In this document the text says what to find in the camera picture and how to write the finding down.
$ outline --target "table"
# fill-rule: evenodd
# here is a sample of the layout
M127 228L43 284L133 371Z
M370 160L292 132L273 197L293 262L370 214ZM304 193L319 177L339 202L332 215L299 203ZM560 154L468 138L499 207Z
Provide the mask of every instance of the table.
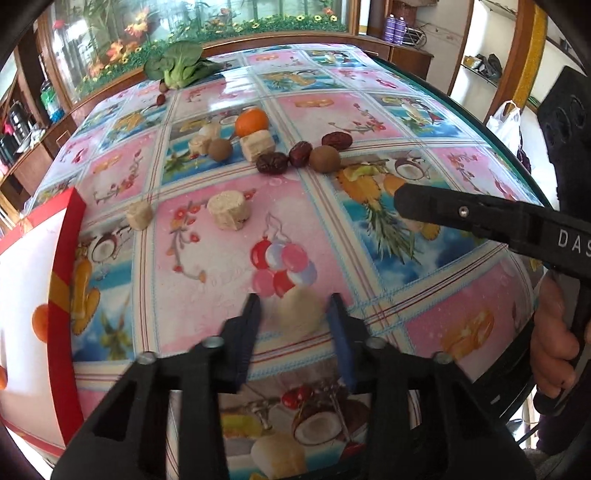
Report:
M353 46L275 46L214 60L224 64L221 74L168 92L160 107L152 106L154 82L99 104L32 206L72 186L87 204L72 287L72 357L85 417L135 355L183 352L236 316L248 293L261 294L249 381L239 395L221 396L222 426L232 479L282 478L348 455L363 441L369 399L341 386L326 325L303 340L282 335L280 297L296 284L322 298L338 292L373 335L415 355L447 351L476 380L530 319L541 265L494 242L405 220L392 194L411 182L539 201L453 105ZM259 174L233 137L237 115L253 106L268 114L283 152L350 133L342 168L330 176L292 168ZM221 164L188 151L212 121L233 141ZM218 230L204 208L229 189L252 207L237 232ZM134 232L125 211L139 199L155 218ZM168 474L176 478L180 396L171 398ZM416 421L412 395L411 406ZM43 450L41 429L21 428Z

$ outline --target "printed balloon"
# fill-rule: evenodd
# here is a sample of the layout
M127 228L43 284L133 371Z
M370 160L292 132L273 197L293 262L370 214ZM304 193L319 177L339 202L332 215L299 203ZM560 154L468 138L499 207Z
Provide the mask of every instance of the printed balloon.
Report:
M252 288L264 299L271 297L275 293L273 272L270 270L257 270L252 276Z
M301 272L308 266L308 255L298 244L287 244L281 252L281 259L290 272Z
M309 262L308 266L301 272L288 271L287 276L295 285L310 287L318 279L318 272L314 264Z
M289 279L288 273L287 270L281 270L276 272L273 277L273 286L279 298L283 298L283 295L295 287L294 283Z
M254 247L251 249L251 263L255 268L259 270L264 270L269 268L267 261L265 260L265 254L267 253L267 249L271 246L271 241L267 239L266 236L258 242Z
M281 253L284 248L285 243L283 242L273 242L269 248L267 248L267 251L265 252L265 260L270 269L283 270L285 268L283 260L281 259Z

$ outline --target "glass cabinet door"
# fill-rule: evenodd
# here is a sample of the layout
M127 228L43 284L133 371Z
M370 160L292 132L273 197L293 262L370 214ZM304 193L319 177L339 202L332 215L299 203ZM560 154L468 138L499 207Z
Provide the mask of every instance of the glass cabinet door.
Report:
M63 83L78 102L172 41L346 31L347 17L348 0L56 0L49 30Z

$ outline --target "screw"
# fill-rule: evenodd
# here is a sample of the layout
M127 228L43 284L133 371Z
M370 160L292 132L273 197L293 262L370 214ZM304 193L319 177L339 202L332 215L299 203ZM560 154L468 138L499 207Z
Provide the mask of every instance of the screw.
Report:
M449 353L445 352L437 352L433 355L433 360L435 360L440 365L449 365L453 363L453 357Z
M365 344L373 350L381 350L386 346L387 342L380 337L369 337Z
M151 365L158 357L154 352L143 352L135 358L140 365Z
M201 343L205 348L219 348L223 345L223 338L218 336L207 337Z

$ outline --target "water bottle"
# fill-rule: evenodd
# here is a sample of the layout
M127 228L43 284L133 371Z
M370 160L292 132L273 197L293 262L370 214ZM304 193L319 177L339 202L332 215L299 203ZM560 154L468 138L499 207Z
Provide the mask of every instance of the water bottle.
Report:
M43 85L41 85L41 103L43 103L52 124L60 121L64 117L64 109L61 107L60 100L56 95L56 90L53 88L53 85L49 80L46 80L43 82Z

